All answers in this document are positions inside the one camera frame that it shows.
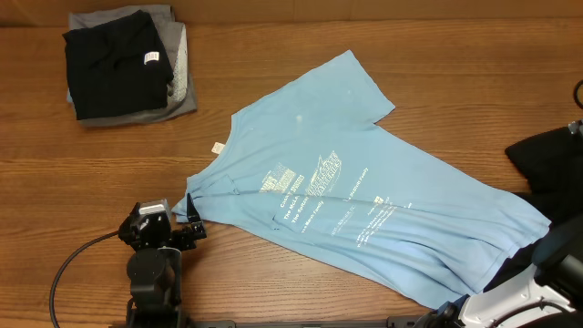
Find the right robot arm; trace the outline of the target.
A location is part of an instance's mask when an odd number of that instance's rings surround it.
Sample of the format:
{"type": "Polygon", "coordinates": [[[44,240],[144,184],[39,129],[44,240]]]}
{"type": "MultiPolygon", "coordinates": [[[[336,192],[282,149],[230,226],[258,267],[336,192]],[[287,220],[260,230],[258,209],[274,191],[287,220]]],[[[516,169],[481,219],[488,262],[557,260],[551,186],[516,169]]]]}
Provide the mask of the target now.
{"type": "Polygon", "coordinates": [[[488,292],[446,302],[416,328],[527,327],[582,312],[582,217],[540,240],[531,264],[488,292]]]}

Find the light blue printed t-shirt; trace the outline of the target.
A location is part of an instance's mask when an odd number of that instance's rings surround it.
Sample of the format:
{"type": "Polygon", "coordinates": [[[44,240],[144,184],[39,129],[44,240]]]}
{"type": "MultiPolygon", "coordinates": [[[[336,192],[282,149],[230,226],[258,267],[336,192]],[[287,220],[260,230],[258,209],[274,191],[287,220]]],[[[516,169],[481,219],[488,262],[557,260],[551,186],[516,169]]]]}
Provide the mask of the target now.
{"type": "Polygon", "coordinates": [[[231,118],[174,206],[378,282],[429,308],[476,294],[550,222],[379,126],[393,110],[345,52],[231,118]]]}

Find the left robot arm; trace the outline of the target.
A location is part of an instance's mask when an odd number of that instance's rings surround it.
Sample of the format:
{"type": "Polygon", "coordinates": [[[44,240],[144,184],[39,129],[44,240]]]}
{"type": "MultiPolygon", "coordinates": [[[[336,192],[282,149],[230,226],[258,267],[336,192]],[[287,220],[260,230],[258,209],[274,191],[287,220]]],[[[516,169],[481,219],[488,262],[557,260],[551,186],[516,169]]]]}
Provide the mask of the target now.
{"type": "Polygon", "coordinates": [[[186,217],[186,225],[174,230],[166,200],[138,202],[119,226],[118,237],[135,251],[127,264],[127,328],[195,326],[182,309],[182,252],[195,249],[207,233],[191,197],[186,217]]]}

